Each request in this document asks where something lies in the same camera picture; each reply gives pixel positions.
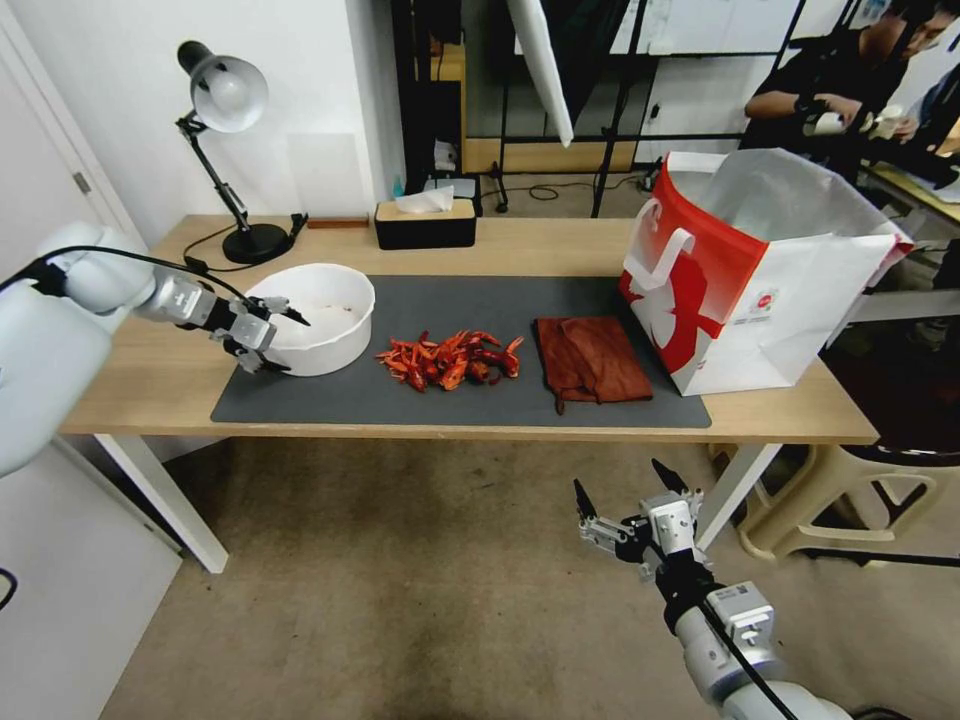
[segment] person's hand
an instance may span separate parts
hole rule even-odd
[[[859,100],[851,100],[842,95],[834,95],[832,93],[818,93],[813,96],[813,99],[823,100],[828,108],[839,114],[840,117],[843,118],[844,127],[850,126],[850,123],[853,122],[857,113],[860,112],[860,106],[863,105]]]
[[[897,125],[897,129],[893,131],[893,137],[901,143],[913,140],[913,136],[917,134],[918,127],[920,127],[920,123],[917,122],[916,118],[902,118]]]

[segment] red and white paper bag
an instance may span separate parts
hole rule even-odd
[[[912,242],[783,150],[670,153],[620,289],[683,395],[788,387]]]

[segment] bag handle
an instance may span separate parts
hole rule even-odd
[[[627,251],[627,257],[623,261],[623,269],[633,276],[637,285],[643,290],[654,290],[666,284],[670,277],[670,271],[673,270],[681,251],[690,252],[693,250],[694,237],[681,227],[678,227],[670,235],[666,246],[663,248],[660,258],[653,269],[644,266],[642,257],[642,237],[644,230],[644,221],[647,215],[650,215],[653,231],[656,232],[657,223],[660,218],[662,207],[660,201],[656,198],[650,198],[640,208],[636,219],[633,221],[633,228],[630,230],[630,249]]]

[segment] lamp shade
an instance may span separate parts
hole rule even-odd
[[[177,59],[190,76],[190,99],[200,121],[218,132],[242,132],[267,106],[267,81],[257,68],[229,55],[214,55],[203,43],[188,40]]]

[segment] white plastic basin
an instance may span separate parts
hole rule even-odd
[[[343,265],[312,263],[269,275],[247,291],[281,296],[310,327],[281,315],[270,321],[277,334],[264,353],[290,368],[289,375],[325,375],[346,367],[370,343],[370,316],[376,293],[367,276]]]

